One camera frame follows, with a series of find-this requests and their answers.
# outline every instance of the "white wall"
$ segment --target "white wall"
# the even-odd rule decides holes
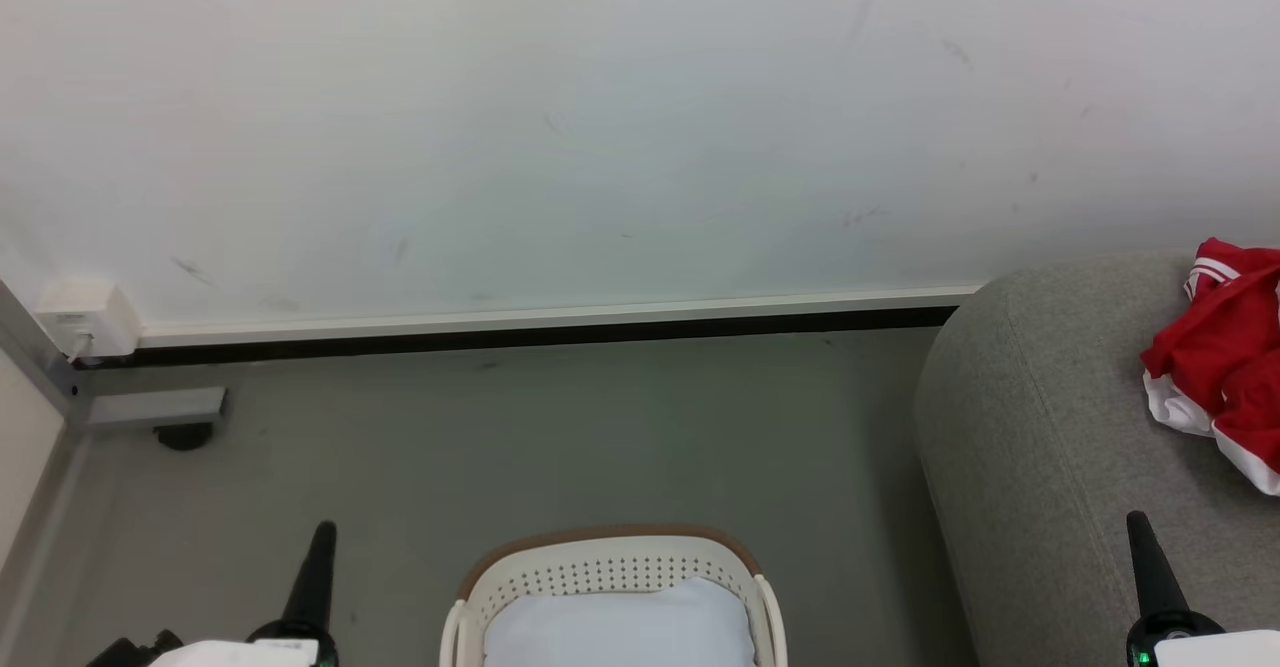
[[[0,278],[155,326],[1263,242],[1277,37],[1280,0],[0,0]]]

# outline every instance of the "red clothing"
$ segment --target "red clothing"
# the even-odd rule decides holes
[[[1280,494],[1280,248],[1208,239],[1184,292],[1190,307],[1142,353],[1151,411],[1213,437],[1267,494]]]

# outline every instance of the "white cloth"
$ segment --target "white cloth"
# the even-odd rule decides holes
[[[315,649],[206,640],[160,654],[151,667],[311,667],[314,657]]]
[[[1190,435],[1213,434],[1213,419],[1178,389],[1172,375],[1151,376],[1143,370],[1142,384],[1147,388],[1147,407],[1157,422]]]
[[[522,597],[485,630],[485,667],[751,667],[746,607],[713,581]]]

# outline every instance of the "white plastic basket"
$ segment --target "white plastic basket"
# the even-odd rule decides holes
[[[485,556],[444,622],[440,667],[483,667],[484,632],[525,595],[658,591],[689,577],[731,590],[746,607],[758,667],[787,667],[773,588],[737,540],[692,525],[625,525],[539,535]]]

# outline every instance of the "basket rim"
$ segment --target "basket rim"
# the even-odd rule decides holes
[[[708,527],[704,525],[684,525],[678,522],[654,522],[654,524],[637,524],[637,525],[603,525],[598,527],[577,527],[572,530],[559,530],[553,533],[543,533],[538,535],[531,535],[527,538],[508,542],[499,545],[488,554],[480,558],[479,562],[467,576],[462,580],[462,586],[458,588],[458,599],[466,602],[471,598],[471,593],[475,590],[476,583],[480,577],[489,571],[490,567],[498,563],[504,557],[516,554],[517,552],[526,552],[529,549],[538,549],[540,547],[553,547],[557,544],[566,544],[571,542],[589,542],[595,539],[609,539],[609,538],[643,538],[643,536],[676,536],[676,538],[701,538],[713,540],[728,548],[737,558],[742,561],[746,570],[753,575],[762,575],[760,563],[755,561],[749,549],[737,542],[736,538],[728,533],[717,530],[716,527]]]

